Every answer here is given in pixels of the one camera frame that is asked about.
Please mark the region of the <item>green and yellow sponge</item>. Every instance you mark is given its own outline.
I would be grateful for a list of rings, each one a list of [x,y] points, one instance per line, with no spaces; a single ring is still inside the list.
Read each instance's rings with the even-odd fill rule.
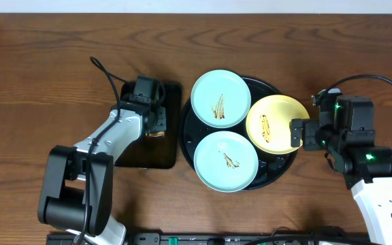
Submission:
[[[146,137],[164,137],[164,131],[147,132]]]

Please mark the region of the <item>yellow plate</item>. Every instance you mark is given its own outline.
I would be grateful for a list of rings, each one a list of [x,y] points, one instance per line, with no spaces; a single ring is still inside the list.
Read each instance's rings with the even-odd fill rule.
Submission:
[[[290,122],[293,119],[309,119],[309,113],[292,97],[269,95],[251,106],[246,117],[246,132],[260,150],[288,154],[298,149],[291,145]]]

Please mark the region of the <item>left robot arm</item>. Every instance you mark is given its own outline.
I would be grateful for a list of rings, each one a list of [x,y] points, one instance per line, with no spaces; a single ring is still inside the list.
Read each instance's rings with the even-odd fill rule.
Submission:
[[[46,164],[39,222],[75,234],[74,244],[123,244],[127,230],[111,215],[114,163],[132,142],[165,129],[164,107],[121,101],[85,140],[55,146]]]

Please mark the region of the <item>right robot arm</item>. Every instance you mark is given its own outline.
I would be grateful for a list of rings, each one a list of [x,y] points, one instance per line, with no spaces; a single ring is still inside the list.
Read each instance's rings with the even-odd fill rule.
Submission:
[[[392,150],[374,143],[374,105],[367,97],[331,94],[319,118],[290,122],[291,145],[325,151],[344,176],[365,221],[370,241],[392,244]]]

